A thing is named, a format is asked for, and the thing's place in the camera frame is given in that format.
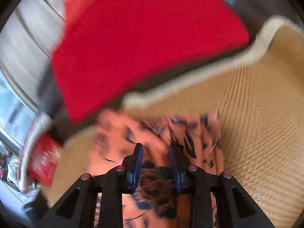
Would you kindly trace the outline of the orange floral blouse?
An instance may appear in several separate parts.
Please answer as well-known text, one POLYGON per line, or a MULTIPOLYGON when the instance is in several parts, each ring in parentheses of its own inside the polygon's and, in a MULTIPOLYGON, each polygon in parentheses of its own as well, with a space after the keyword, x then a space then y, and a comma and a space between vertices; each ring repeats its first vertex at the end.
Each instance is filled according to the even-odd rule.
POLYGON ((104 110, 97 119, 89 151, 88 172, 107 173, 143 145, 143 165, 137 190, 123 195, 124 227, 188 227, 190 199, 176 196, 168 148, 177 143, 193 165, 207 173, 224 171, 221 124, 217 113, 173 115, 137 120, 104 110))

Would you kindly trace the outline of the red gift box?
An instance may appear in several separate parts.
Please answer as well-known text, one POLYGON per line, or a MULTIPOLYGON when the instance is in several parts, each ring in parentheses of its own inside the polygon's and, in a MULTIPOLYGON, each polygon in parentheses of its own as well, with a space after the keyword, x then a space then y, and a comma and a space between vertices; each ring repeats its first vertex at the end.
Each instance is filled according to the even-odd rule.
POLYGON ((64 148, 49 135, 44 134, 35 144, 27 172, 43 185, 51 186, 64 148))

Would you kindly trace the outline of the folded pink white quilt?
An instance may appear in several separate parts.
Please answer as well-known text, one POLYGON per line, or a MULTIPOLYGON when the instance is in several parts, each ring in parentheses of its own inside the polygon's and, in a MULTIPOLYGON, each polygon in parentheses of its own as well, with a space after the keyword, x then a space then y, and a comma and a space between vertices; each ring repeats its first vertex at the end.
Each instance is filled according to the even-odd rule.
POLYGON ((36 142, 49 131, 53 120, 45 113, 39 113, 31 123, 25 137, 24 145, 19 154, 19 164, 17 168, 18 188, 22 193, 29 192, 30 183, 28 181, 27 169, 31 158, 31 153, 36 142))

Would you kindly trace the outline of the woven bamboo seat mat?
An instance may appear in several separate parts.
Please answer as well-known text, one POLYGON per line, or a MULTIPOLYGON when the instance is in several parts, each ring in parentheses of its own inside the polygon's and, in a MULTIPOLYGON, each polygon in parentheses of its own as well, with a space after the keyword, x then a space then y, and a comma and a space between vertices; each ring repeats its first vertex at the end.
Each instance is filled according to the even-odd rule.
POLYGON ((122 100, 129 115, 219 110, 225 165, 275 227, 303 211, 303 30, 281 16, 253 45, 122 100))

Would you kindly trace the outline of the beige dotted curtain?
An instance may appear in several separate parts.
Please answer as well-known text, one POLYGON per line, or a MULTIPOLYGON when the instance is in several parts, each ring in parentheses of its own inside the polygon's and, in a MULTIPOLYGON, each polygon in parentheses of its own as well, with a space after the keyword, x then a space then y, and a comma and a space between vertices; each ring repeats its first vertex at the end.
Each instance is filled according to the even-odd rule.
POLYGON ((63 31, 65 1, 12 0, 1 15, 1 74, 34 112, 38 85, 63 31))

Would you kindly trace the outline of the red knitted blanket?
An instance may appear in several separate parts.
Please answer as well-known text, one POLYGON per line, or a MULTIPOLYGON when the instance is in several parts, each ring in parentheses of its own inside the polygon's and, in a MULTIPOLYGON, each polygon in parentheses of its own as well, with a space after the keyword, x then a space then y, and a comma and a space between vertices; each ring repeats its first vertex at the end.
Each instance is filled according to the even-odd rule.
POLYGON ((244 47, 222 0, 96 0, 64 24, 51 59, 69 118, 80 121, 144 79, 244 47))

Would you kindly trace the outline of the dark brown leather sofa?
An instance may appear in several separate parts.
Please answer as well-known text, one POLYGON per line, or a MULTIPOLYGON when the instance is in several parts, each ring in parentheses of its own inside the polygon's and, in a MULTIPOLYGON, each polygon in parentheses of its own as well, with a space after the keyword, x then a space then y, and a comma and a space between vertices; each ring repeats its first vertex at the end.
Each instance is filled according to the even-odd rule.
MULTIPOLYGON (((224 0, 241 18, 249 32, 249 41, 256 39, 264 22, 272 15, 287 17, 303 27, 303 5, 298 0, 224 0)), ((97 114, 93 113, 81 122, 73 123, 67 115, 53 70, 47 67, 38 88, 39 109, 53 120, 48 134, 60 144, 70 136, 92 125, 97 114)))

